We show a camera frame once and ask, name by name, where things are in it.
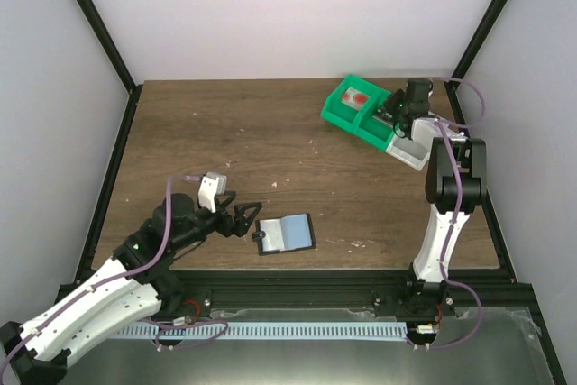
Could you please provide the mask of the grey card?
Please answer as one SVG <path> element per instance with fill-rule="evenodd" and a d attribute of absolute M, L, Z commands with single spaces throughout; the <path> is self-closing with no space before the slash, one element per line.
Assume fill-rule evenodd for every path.
<path fill-rule="evenodd" d="M 379 114 L 379 113 L 375 113 L 372 118 L 382 124 L 387 125 L 389 128 L 391 129 L 395 129 L 396 125 L 398 124 L 398 120 L 395 119 L 394 117 L 392 117 L 390 114 L 388 113 L 384 113 L 384 114 Z"/>

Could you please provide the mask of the black leather card holder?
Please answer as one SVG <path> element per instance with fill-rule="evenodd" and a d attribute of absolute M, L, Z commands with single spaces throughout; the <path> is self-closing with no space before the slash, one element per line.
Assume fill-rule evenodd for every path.
<path fill-rule="evenodd" d="M 260 256 L 316 248 L 316 236 L 310 214 L 260 219 L 255 222 L 252 240 L 256 242 Z"/>

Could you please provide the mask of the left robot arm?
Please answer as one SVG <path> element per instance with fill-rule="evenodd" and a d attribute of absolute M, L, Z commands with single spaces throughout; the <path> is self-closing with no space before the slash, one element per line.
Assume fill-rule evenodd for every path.
<path fill-rule="evenodd" d="M 192 197 L 169 194 L 150 218 L 114 250 L 81 285 L 47 312 L 23 324 L 1 327 L 5 360 L 22 384 L 57 384 L 68 368 L 109 335 L 134 321 L 180 311 L 182 282 L 171 270 L 181 251 L 192 251 L 212 233 L 242 237 L 260 202 L 230 206 L 235 192 L 225 192 L 215 209 Z"/>

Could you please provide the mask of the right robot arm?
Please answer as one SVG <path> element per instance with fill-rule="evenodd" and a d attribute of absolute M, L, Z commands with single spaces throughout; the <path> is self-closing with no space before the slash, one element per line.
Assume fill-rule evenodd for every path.
<path fill-rule="evenodd" d="M 487 191 L 485 142 L 453 130 L 450 121 L 433 114 L 432 93 L 431 81 L 410 79 L 375 112 L 399 135 L 388 153 L 416 169 L 427 167 L 429 219 L 399 301 L 410 315 L 433 312 L 442 303 L 459 234 Z"/>

